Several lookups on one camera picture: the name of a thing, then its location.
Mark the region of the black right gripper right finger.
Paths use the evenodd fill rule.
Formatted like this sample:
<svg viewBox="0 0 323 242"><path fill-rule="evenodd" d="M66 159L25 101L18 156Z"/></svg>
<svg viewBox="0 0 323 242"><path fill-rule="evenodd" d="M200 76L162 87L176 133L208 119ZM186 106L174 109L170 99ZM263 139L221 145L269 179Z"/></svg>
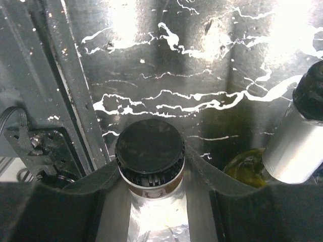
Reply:
<svg viewBox="0 0 323 242"><path fill-rule="evenodd" d="M255 189L185 148L191 241L322 241L322 186Z"/></svg>

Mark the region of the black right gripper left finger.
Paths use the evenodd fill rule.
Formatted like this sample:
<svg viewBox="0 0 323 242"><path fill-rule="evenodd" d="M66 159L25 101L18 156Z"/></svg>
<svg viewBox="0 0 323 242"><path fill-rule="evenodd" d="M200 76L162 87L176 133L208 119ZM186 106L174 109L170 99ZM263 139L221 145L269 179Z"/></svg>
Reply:
<svg viewBox="0 0 323 242"><path fill-rule="evenodd" d="M129 213L115 161L64 189L1 183L1 241L126 241Z"/></svg>

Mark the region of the clear bottle gold neck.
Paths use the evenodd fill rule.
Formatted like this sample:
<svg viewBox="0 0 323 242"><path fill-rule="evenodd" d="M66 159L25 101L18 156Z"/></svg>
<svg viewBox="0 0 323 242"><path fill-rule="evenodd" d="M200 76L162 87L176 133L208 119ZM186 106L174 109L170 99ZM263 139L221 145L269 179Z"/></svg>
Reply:
<svg viewBox="0 0 323 242"><path fill-rule="evenodd" d="M190 241L180 132L160 119L140 120L120 133L115 153L131 195L127 240Z"/></svg>

